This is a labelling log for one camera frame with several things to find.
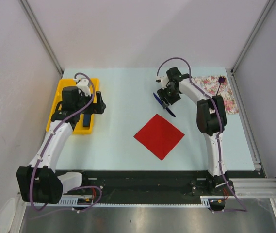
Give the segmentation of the purple plastic spoon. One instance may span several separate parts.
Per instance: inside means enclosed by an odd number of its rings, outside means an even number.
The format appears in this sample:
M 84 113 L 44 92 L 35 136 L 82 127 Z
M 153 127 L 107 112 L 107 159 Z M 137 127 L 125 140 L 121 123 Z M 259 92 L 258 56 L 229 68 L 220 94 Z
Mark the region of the purple plastic spoon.
M 216 92 L 216 96 L 218 96 L 221 85 L 224 84 L 225 81 L 226 81 L 225 76 L 219 76 L 219 78 L 218 78 L 219 86 L 218 86 L 218 89 L 217 89 L 217 92 Z

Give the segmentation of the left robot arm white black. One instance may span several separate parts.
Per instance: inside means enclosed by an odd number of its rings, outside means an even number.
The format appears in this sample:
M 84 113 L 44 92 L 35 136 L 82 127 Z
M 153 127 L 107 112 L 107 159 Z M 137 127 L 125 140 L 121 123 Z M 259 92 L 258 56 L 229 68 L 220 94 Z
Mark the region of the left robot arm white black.
M 56 175 L 56 164 L 81 115 L 103 114 L 106 104 L 101 92 L 86 95 L 76 86 L 65 87 L 61 98 L 51 116 L 49 131 L 38 153 L 27 166 L 19 167 L 16 172 L 21 196 L 31 204 L 57 204 L 68 191 L 75 190 L 84 194 L 90 188 L 89 181 L 80 172 Z

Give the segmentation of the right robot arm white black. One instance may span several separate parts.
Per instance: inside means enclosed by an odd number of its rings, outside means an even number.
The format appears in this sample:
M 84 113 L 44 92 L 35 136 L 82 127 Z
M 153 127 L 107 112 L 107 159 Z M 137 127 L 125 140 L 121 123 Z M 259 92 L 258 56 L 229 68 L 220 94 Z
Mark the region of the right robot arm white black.
M 204 135 L 208 155 L 206 189 L 212 195 L 219 194 L 229 181 L 222 149 L 222 134 L 227 124 L 222 96 L 207 93 L 190 74 L 181 74 L 177 67 L 169 69 L 165 76 L 158 75 L 156 82 L 161 84 L 161 88 L 154 96 L 172 116 L 169 106 L 180 100 L 181 94 L 196 104 L 196 124 Z

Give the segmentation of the red paper napkin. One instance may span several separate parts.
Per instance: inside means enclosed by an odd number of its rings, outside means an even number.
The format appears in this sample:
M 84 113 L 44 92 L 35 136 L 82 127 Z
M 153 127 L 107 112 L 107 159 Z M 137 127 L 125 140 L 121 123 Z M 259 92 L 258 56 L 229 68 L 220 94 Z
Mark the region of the red paper napkin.
M 133 137 L 162 161 L 184 136 L 183 132 L 156 114 Z

